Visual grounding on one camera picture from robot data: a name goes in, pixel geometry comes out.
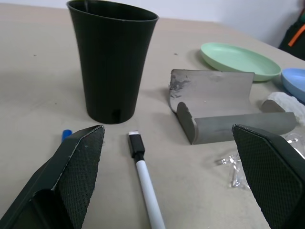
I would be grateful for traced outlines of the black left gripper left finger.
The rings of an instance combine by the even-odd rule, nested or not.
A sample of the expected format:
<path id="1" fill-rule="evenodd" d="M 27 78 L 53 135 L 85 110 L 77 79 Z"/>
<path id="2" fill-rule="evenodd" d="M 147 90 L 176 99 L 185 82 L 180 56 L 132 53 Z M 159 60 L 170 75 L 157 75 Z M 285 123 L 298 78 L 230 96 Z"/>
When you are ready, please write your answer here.
<path id="1" fill-rule="evenodd" d="M 82 229 L 104 134 L 96 125 L 65 137 L 0 219 L 0 229 Z"/>

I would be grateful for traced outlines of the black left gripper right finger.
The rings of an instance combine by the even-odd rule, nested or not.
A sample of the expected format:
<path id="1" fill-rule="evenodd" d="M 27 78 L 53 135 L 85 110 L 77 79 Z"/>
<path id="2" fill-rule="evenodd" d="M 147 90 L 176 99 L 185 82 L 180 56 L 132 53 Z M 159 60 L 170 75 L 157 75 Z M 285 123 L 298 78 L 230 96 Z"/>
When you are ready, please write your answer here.
<path id="1" fill-rule="evenodd" d="M 235 124 L 247 183 L 271 229 L 305 229 L 305 159 L 281 136 Z"/>

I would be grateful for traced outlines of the clear plastic object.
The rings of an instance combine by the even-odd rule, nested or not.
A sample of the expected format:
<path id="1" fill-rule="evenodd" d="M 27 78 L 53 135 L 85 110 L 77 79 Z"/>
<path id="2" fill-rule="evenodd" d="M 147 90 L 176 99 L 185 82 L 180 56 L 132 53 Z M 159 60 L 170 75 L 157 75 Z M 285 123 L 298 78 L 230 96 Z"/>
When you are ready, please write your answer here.
<path id="1" fill-rule="evenodd" d="M 294 150 L 305 160 L 305 136 L 292 133 L 284 137 L 287 143 L 294 148 Z M 240 188 L 243 190 L 250 191 L 250 187 L 246 181 L 244 169 L 242 166 L 241 159 L 238 153 L 229 155 L 222 159 L 215 161 L 217 166 L 219 165 L 231 165 L 233 166 L 232 181 L 230 187 Z"/>

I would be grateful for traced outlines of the white marker with blue cap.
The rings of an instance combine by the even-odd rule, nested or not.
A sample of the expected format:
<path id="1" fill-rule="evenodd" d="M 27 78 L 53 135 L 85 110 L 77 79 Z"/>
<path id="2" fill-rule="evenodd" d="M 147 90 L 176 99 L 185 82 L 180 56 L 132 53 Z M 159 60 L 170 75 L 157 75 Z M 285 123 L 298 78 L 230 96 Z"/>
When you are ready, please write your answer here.
<path id="1" fill-rule="evenodd" d="M 63 130 L 62 135 L 61 135 L 61 141 L 63 142 L 71 134 L 72 134 L 72 130 L 70 130 L 70 129 Z"/>

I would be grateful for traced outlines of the white crumpled tissue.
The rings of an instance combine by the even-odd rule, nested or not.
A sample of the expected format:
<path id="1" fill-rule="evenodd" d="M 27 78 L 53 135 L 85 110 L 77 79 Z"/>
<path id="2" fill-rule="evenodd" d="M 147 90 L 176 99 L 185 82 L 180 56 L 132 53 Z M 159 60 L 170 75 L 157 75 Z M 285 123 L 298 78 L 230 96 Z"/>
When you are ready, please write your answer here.
<path id="1" fill-rule="evenodd" d="M 305 126 L 305 105 L 300 103 L 295 97 L 289 96 L 284 92 L 273 92 L 262 103 L 266 101 L 274 101 L 285 112 L 294 113 L 297 122 L 301 126 Z"/>

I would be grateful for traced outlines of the white marker with black cap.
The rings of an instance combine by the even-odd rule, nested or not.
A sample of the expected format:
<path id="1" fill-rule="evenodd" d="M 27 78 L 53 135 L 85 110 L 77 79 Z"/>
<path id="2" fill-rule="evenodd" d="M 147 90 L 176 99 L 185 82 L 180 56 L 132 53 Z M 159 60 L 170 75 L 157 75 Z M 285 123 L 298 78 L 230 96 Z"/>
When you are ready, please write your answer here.
<path id="1" fill-rule="evenodd" d="M 130 131 L 128 133 L 128 139 L 131 157 L 134 159 L 138 172 L 151 229 L 166 229 L 148 167 L 144 160 L 145 147 L 142 137 L 138 131 Z"/>

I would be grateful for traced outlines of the light blue plate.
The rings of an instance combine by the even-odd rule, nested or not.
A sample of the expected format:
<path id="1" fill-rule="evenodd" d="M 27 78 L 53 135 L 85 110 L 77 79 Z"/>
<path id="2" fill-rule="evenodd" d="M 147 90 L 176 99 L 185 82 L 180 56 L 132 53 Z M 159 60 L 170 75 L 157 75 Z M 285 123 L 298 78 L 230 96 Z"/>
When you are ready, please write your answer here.
<path id="1" fill-rule="evenodd" d="M 291 95 L 301 103 L 305 104 L 305 69 L 283 69 L 282 84 Z"/>

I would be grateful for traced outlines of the grey metal curved stand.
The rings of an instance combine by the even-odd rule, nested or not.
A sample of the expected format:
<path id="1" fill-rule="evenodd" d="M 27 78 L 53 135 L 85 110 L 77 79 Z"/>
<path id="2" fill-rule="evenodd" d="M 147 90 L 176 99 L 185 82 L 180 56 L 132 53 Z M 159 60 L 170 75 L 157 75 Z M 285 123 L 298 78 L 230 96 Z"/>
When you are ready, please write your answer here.
<path id="1" fill-rule="evenodd" d="M 234 124 L 283 135 L 297 120 L 275 102 L 261 109 L 249 96 L 254 73 L 204 70 L 171 71 L 169 107 L 176 114 L 191 145 L 232 141 Z"/>

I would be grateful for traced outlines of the light green plate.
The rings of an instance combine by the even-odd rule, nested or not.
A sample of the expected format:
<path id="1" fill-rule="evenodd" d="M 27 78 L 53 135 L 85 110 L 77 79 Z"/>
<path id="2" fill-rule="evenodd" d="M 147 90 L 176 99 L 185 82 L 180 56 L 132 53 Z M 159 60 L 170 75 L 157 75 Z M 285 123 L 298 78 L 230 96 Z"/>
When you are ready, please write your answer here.
<path id="1" fill-rule="evenodd" d="M 216 70 L 254 73 L 254 82 L 270 81 L 282 73 L 282 68 L 273 60 L 227 43 L 204 43 L 201 54 L 204 61 Z"/>

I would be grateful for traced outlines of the black plastic cup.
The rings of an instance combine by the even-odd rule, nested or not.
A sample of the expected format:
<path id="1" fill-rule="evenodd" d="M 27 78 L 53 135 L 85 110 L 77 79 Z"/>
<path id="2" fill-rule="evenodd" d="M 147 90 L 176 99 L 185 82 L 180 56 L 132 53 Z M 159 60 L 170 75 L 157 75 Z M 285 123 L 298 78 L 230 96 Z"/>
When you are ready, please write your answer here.
<path id="1" fill-rule="evenodd" d="M 73 23 L 88 115 L 120 124 L 134 112 L 158 15 L 103 0 L 67 2 Z"/>

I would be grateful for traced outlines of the orange and black object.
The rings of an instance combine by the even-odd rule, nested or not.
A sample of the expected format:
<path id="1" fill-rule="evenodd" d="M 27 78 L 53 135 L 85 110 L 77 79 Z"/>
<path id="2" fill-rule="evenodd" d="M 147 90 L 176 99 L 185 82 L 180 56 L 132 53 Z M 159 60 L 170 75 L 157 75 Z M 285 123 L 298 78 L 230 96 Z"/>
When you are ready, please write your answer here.
<path id="1" fill-rule="evenodd" d="M 305 7 L 296 22 L 286 31 L 278 48 L 305 61 Z"/>

